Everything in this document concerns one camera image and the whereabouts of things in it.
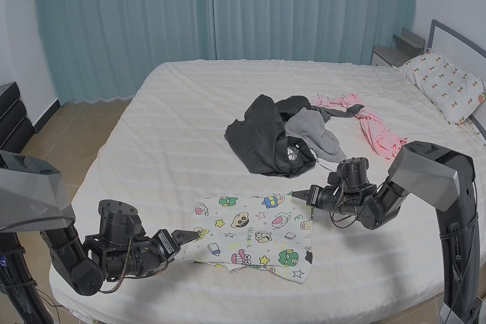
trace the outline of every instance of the yellow star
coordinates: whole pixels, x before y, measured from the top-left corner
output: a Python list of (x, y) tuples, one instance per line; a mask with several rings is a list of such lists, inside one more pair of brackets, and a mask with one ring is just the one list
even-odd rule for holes
[(260, 265), (266, 265), (270, 260), (264, 255), (263, 258), (260, 258)]

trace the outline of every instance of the tiled floor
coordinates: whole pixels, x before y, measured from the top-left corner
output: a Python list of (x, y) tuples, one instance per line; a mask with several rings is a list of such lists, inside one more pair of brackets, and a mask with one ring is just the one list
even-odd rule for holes
[[(68, 194), (72, 199), (95, 160), (98, 150), (105, 144), (128, 103), (129, 100), (93, 104), (68, 103), (56, 112), (38, 135), (34, 135), (23, 154), (45, 159), (59, 169), (63, 173)], [(49, 285), (49, 250), (37, 232), (21, 233), (19, 238), (27, 251), (27, 266), (37, 281), (38, 288), (52, 297)], [(481, 282), (481, 279), (480, 295), (483, 295), (486, 293), (482, 291), (486, 287), (486, 282)], [(442, 296), (438, 295), (377, 324), (435, 324), (438, 321), (441, 303)], [(49, 309), (56, 315), (54, 308)], [(62, 324), (80, 324), (67, 309), (60, 308), (59, 314)], [(9, 299), (1, 293), (0, 322), (22, 324)]]

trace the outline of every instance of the white bed sheet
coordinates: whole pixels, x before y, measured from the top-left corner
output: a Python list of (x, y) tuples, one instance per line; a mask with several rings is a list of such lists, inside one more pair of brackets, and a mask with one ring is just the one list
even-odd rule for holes
[[(121, 116), (73, 200), (80, 236), (98, 230), (98, 201), (137, 207), (151, 236), (185, 229), (194, 204), (206, 196), (288, 193), (323, 185), (316, 165), (293, 179), (249, 174), (223, 138), (226, 127), (261, 93), (274, 101), (357, 93), (389, 129), (409, 140), (435, 142), (474, 159), (479, 192), (481, 263), (486, 258), (486, 150), (471, 132), (450, 127), (437, 109), (391, 67), (282, 60), (167, 63), (146, 79)], [(326, 126), (348, 157), (368, 157), (368, 177), (379, 184), (391, 161), (365, 142), (355, 118)], [(331, 226), (314, 212), (313, 267), (304, 284), (270, 272), (181, 261), (146, 280), (126, 280), (113, 294), (78, 296), (51, 268), (52, 291), (89, 319), (125, 323), (369, 323), (443, 291), (442, 254), (434, 209), (410, 195), (398, 217), (369, 231), (356, 223)], [(105, 284), (104, 289), (113, 284)]]

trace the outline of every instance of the headboard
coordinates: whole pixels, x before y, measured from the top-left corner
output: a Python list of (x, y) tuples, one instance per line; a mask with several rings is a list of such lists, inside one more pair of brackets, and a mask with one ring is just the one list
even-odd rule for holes
[[(486, 50), (476, 43), (434, 19), (430, 27), (427, 47), (444, 53), (458, 65), (482, 79), (486, 85)], [(469, 118), (486, 137), (486, 103), (477, 107)]]

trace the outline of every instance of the pillow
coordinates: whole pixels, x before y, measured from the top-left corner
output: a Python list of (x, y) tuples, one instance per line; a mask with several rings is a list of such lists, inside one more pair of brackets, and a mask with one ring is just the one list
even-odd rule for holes
[(480, 78), (438, 51), (412, 58), (398, 70), (427, 96), (449, 124), (462, 123), (486, 98)]

